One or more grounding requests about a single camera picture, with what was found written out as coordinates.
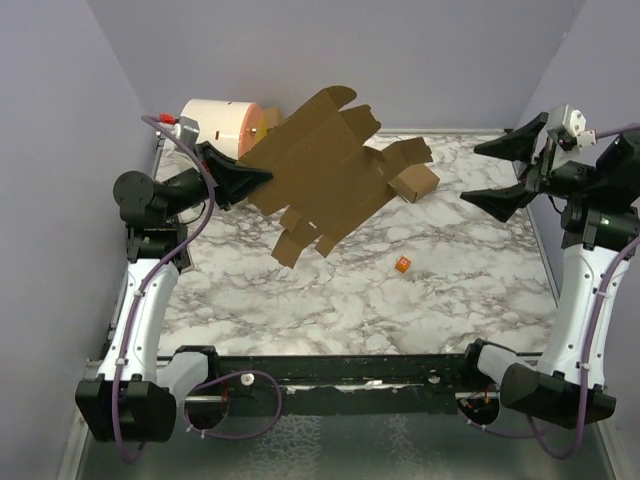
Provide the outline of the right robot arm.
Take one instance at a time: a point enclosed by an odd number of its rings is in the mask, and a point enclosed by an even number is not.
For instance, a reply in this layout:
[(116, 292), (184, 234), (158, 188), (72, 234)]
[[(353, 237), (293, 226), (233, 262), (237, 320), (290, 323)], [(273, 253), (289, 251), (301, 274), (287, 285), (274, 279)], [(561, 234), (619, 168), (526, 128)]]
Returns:
[(481, 391), (493, 383), (508, 409), (574, 429), (609, 418), (615, 398), (605, 394), (604, 348), (618, 287), (639, 238), (639, 130), (613, 132), (593, 165), (581, 151), (601, 138), (584, 114), (568, 104), (475, 147), (478, 155), (524, 168), (517, 183), (462, 193), (498, 221), (544, 195), (565, 201), (563, 280), (549, 342), (531, 366), (515, 351), (478, 339), (459, 367), (461, 383)]

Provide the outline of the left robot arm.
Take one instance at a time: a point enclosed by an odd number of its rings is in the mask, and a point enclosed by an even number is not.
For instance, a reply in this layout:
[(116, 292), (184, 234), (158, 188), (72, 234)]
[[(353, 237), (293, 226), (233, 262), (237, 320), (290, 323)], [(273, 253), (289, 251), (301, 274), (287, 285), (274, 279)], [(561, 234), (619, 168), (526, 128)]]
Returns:
[(211, 394), (221, 409), (195, 416), (207, 435), (226, 415), (229, 388), (253, 372), (223, 374), (211, 346), (183, 346), (164, 367), (157, 352), (169, 299), (191, 261), (182, 212), (199, 204), (223, 208), (244, 200), (273, 175), (250, 168), (204, 142), (194, 149), (199, 165), (163, 182), (129, 171), (113, 196), (127, 229), (127, 274), (115, 333), (93, 379), (79, 382), (75, 401), (98, 442), (166, 442), (185, 400)]

